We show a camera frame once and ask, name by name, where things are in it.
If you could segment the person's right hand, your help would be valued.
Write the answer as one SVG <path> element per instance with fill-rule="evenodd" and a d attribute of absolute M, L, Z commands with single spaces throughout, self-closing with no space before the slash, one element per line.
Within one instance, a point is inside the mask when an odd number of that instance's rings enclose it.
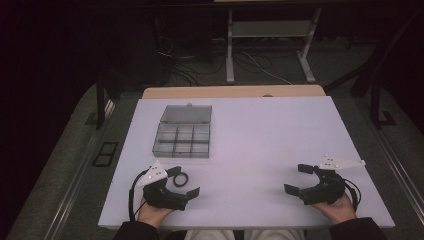
<path fill-rule="evenodd" d="M 356 212 L 347 194 L 344 194 L 333 204 L 317 203 L 313 204 L 313 207 L 319 210 L 333 224 L 339 224 L 357 218 Z"/>

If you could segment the white metal stand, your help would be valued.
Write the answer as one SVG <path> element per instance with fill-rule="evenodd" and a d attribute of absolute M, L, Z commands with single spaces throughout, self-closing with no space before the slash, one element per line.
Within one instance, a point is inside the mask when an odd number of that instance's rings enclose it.
<path fill-rule="evenodd" d="M 233 63 L 234 38 L 293 38 L 305 39 L 303 48 L 297 52 L 297 58 L 308 83 L 315 83 L 312 68 L 307 56 L 311 47 L 322 9 L 316 8 L 310 20 L 283 20 L 283 21 L 235 21 L 233 11 L 228 12 L 227 26 L 227 55 L 226 80 L 228 84 L 235 82 Z"/>

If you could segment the clear plastic compartment box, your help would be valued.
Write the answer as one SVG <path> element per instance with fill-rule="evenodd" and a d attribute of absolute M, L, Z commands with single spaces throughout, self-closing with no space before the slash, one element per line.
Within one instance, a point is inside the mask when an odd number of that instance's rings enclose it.
<path fill-rule="evenodd" d="M 158 124 L 154 156 L 208 158 L 211 116 L 210 105 L 168 105 Z"/>

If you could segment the person's left hand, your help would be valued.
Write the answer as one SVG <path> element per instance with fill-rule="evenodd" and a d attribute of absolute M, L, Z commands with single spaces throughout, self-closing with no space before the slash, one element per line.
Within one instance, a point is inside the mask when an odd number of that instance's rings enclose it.
<path fill-rule="evenodd" d="M 137 221 L 146 223 L 158 229 L 162 222 L 173 212 L 173 209 L 156 208 L 154 206 L 150 206 L 145 199 L 142 199 Z"/>

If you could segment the black metal stand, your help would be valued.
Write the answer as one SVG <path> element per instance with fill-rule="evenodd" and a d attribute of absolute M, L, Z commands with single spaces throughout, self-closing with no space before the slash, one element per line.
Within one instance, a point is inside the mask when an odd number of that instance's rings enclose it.
<path fill-rule="evenodd" d="M 371 109 L 370 118 L 373 125 L 377 129 L 381 129 L 383 126 L 395 126 L 396 121 L 389 111 L 383 111 L 380 109 L 380 97 L 381 97 L 381 82 L 374 78 L 371 85 Z"/>
<path fill-rule="evenodd" d="M 105 121 L 105 88 L 102 75 L 99 75 L 96 81 L 96 104 L 97 104 L 97 124 L 96 129 L 99 130 Z"/>

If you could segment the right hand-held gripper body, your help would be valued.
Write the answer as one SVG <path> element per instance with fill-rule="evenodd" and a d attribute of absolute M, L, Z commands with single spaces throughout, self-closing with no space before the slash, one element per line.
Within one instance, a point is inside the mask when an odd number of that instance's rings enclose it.
<path fill-rule="evenodd" d="M 365 166 L 364 160 L 351 160 L 325 155 L 318 165 L 314 165 L 319 183 L 313 187 L 301 189 L 299 198 L 305 205 L 317 203 L 333 204 L 340 199 L 345 190 L 350 192 L 352 205 L 358 206 L 362 200 L 359 187 L 352 181 L 342 177 L 337 170 Z"/>

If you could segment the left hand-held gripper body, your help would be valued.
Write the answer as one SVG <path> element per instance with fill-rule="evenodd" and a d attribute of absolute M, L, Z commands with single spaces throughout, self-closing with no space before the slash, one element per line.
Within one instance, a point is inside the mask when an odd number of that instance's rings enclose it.
<path fill-rule="evenodd" d="M 143 197 L 150 206 L 183 211 L 187 197 L 166 188 L 169 178 L 166 170 L 160 162 L 155 162 L 141 174 L 136 186 L 143 188 Z"/>

